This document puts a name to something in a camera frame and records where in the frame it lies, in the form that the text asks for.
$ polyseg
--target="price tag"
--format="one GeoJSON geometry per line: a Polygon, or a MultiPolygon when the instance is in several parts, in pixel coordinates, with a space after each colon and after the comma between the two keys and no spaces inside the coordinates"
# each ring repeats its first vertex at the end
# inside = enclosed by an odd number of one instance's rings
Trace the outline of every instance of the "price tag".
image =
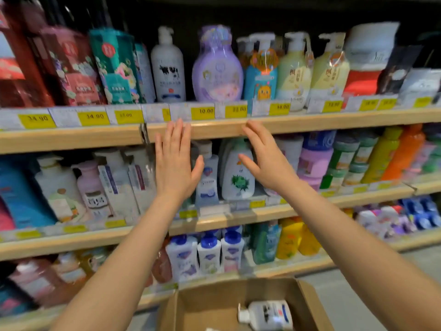
{"type": "Polygon", "coordinates": [[[321,194],[323,197],[331,197],[335,195],[335,191],[322,191],[321,194]]]}
{"type": "Polygon", "coordinates": [[[432,103],[432,97],[431,96],[426,96],[426,97],[418,97],[415,102],[413,107],[414,108],[424,108],[427,107],[429,104],[432,103]]]}
{"type": "Polygon", "coordinates": [[[248,105],[226,105],[225,118],[246,118],[248,105]]]}
{"type": "Polygon", "coordinates": [[[172,120],[172,117],[170,115],[170,108],[162,108],[162,117],[164,119],[164,122],[170,122],[172,120]]]}
{"type": "Polygon", "coordinates": [[[341,107],[343,106],[343,100],[339,101],[325,101],[323,105],[323,113],[327,112],[339,112],[341,111],[341,107]]]}
{"type": "Polygon", "coordinates": [[[19,231],[15,234],[18,239],[33,239],[33,238],[41,238],[40,231],[31,230],[31,231],[19,231]]]}
{"type": "Polygon", "coordinates": [[[194,218],[197,216],[198,216],[198,211],[196,209],[179,211],[179,218],[181,219],[194,218]]]}
{"type": "Polygon", "coordinates": [[[377,110],[389,110],[396,105],[396,98],[382,99],[378,105],[377,110]]]}
{"type": "Polygon", "coordinates": [[[380,101],[379,99],[371,99],[371,100],[364,99],[363,101],[361,101],[360,111],[375,110],[379,101],[380,101]]]}
{"type": "Polygon", "coordinates": [[[52,129],[57,127],[50,114],[18,114],[25,129],[52,129]]]}
{"type": "Polygon", "coordinates": [[[262,208],[263,206],[266,205],[265,200],[260,200],[260,201],[251,201],[250,202],[250,208],[262,208]]]}
{"type": "Polygon", "coordinates": [[[115,110],[115,117],[118,124],[144,123],[141,110],[115,110]]]}
{"type": "Polygon", "coordinates": [[[288,115],[291,103],[271,103],[269,105],[269,116],[288,115]]]}
{"type": "Polygon", "coordinates": [[[391,187],[391,183],[390,182],[383,182],[383,183],[380,183],[378,185],[377,189],[378,190],[380,190],[380,189],[388,189],[390,187],[391,187]]]}
{"type": "Polygon", "coordinates": [[[191,108],[191,120],[203,121],[214,119],[214,107],[191,108]]]}
{"type": "Polygon", "coordinates": [[[80,234],[86,231],[89,231],[89,229],[85,225],[67,225],[63,227],[65,234],[80,234]]]}
{"type": "Polygon", "coordinates": [[[125,219],[116,219],[114,221],[106,221],[105,223],[106,228],[120,228],[126,225],[127,224],[125,219]]]}
{"type": "Polygon", "coordinates": [[[365,192],[367,192],[367,188],[368,188],[368,186],[355,187],[354,194],[365,193],[365,192]]]}
{"type": "Polygon", "coordinates": [[[110,125],[109,117],[105,111],[78,112],[78,118],[83,127],[110,125]]]}

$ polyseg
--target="blue lid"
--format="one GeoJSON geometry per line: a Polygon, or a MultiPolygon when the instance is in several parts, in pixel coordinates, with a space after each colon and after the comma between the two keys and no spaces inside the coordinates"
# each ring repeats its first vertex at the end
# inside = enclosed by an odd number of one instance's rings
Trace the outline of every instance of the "blue lid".
{"type": "Polygon", "coordinates": [[[219,231],[218,228],[216,228],[214,230],[207,230],[207,231],[205,231],[205,235],[214,235],[218,231],[219,231]]]}
{"type": "Polygon", "coordinates": [[[201,239],[201,246],[203,248],[213,248],[216,247],[217,244],[218,244],[218,239],[214,237],[212,234],[207,234],[205,235],[204,238],[201,239]]]}
{"type": "Polygon", "coordinates": [[[229,244],[238,244],[240,243],[242,236],[237,231],[227,231],[224,239],[229,244]]]}
{"type": "Polygon", "coordinates": [[[237,231],[239,229],[240,225],[236,226],[229,226],[228,228],[225,228],[227,231],[237,231]]]}
{"type": "Polygon", "coordinates": [[[184,245],[187,242],[187,235],[174,236],[170,242],[175,243],[176,245],[184,245]]]}

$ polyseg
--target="person's right hand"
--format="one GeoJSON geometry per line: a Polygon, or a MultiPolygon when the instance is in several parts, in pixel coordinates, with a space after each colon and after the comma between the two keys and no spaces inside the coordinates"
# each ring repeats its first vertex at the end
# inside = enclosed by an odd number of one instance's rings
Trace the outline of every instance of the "person's right hand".
{"type": "Polygon", "coordinates": [[[261,122],[248,120],[242,129],[254,148],[257,164],[244,154],[239,159],[264,187],[283,196],[299,181],[294,169],[261,122]]]}

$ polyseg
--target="person's left arm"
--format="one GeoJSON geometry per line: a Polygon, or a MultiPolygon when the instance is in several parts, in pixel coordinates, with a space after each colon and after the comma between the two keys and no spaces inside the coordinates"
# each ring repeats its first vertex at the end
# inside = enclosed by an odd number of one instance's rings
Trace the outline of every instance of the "person's left arm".
{"type": "Polygon", "coordinates": [[[51,331],[126,330],[174,215],[201,178],[202,156],[191,171],[190,125],[169,122],[156,136],[157,197],[146,214],[69,303],[51,331]]]}

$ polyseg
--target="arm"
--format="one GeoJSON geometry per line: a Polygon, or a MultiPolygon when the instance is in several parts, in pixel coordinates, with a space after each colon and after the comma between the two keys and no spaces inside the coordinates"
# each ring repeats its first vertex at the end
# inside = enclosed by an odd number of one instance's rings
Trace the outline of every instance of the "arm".
{"type": "Polygon", "coordinates": [[[167,126],[164,143],[156,136],[157,197],[129,235],[75,296],[51,331],[126,330],[150,275],[168,226],[196,188],[202,156],[190,167],[190,125],[167,126]]]}
{"type": "Polygon", "coordinates": [[[240,159],[265,186],[277,191],[302,217],[333,262],[388,330],[439,330],[441,287],[295,174],[261,123],[243,128],[258,165],[240,159]]]}

